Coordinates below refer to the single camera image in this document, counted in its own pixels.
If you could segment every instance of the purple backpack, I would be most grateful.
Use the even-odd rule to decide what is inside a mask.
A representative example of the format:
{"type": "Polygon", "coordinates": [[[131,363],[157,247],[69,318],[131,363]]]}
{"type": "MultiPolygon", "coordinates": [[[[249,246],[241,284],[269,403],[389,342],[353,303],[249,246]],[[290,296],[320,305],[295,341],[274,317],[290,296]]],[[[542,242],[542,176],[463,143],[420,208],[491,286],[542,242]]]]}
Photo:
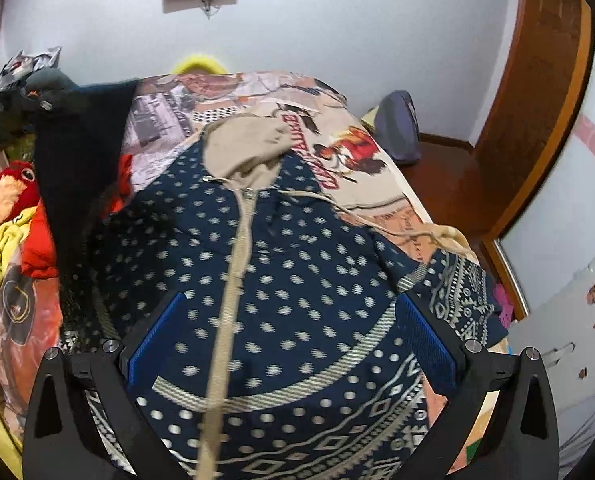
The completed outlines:
{"type": "Polygon", "coordinates": [[[405,90],[388,94],[375,115],[373,138],[400,166],[410,166],[421,158],[420,130],[411,95],[405,90]]]}

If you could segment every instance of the stuffed animal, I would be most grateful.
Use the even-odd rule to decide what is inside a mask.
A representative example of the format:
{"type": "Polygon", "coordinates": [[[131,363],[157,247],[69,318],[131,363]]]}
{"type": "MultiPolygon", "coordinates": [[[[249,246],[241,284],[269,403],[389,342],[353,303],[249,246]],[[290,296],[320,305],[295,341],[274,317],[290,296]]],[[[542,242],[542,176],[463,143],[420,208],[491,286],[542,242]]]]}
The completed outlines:
{"type": "Polygon", "coordinates": [[[0,173],[0,225],[38,201],[39,187],[31,163],[15,160],[0,173]]]}

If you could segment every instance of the wooden floor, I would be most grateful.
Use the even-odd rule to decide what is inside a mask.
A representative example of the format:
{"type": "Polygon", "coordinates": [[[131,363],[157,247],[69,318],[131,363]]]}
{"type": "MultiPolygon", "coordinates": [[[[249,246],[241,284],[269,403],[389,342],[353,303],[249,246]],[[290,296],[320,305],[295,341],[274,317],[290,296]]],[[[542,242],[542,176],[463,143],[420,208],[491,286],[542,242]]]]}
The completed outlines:
{"type": "Polygon", "coordinates": [[[465,234],[488,267],[480,250],[483,234],[493,227],[507,205],[495,182],[482,178],[479,165],[467,150],[421,142],[422,158],[402,174],[436,224],[456,227],[465,234]]]}

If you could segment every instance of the jacket zipper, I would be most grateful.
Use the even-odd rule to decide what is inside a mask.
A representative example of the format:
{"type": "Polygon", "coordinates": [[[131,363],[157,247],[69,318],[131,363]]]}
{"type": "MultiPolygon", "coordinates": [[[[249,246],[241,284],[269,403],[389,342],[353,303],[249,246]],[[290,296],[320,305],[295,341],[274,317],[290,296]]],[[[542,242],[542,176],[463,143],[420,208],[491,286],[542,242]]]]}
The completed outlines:
{"type": "Polygon", "coordinates": [[[257,192],[247,188],[234,189],[235,198],[240,207],[240,222],[237,226],[235,244],[231,251],[231,264],[222,305],[220,323],[213,346],[213,356],[208,378],[206,398],[208,405],[202,420],[202,433],[199,441],[199,460],[197,461],[197,480],[213,480],[220,454],[223,424],[224,400],[228,394],[229,370],[234,341],[234,325],[240,304],[240,292],[244,276],[252,253],[251,224],[257,192]]]}

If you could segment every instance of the screw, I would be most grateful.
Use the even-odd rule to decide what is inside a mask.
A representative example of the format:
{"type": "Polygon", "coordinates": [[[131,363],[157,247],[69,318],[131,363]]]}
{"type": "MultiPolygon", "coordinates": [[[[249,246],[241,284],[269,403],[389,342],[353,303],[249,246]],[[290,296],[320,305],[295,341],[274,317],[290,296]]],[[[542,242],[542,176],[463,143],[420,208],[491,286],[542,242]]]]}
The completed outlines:
{"type": "Polygon", "coordinates": [[[477,339],[469,339],[464,346],[471,354],[479,354],[482,351],[482,343],[477,339]]]}
{"type": "Polygon", "coordinates": [[[539,350],[532,346],[524,350],[527,353],[527,357],[532,361],[537,361],[540,358],[539,350]]]}
{"type": "Polygon", "coordinates": [[[119,348],[119,341],[117,339],[109,339],[104,343],[102,348],[104,349],[104,352],[106,352],[107,354],[112,354],[119,348]]]}
{"type": "Polygon", "coordinates": [[[56,346],[51,346],[46,352],[44,353],[44,357],[47,359],[55,359],[59,354],[59,348],[56,346]]]}

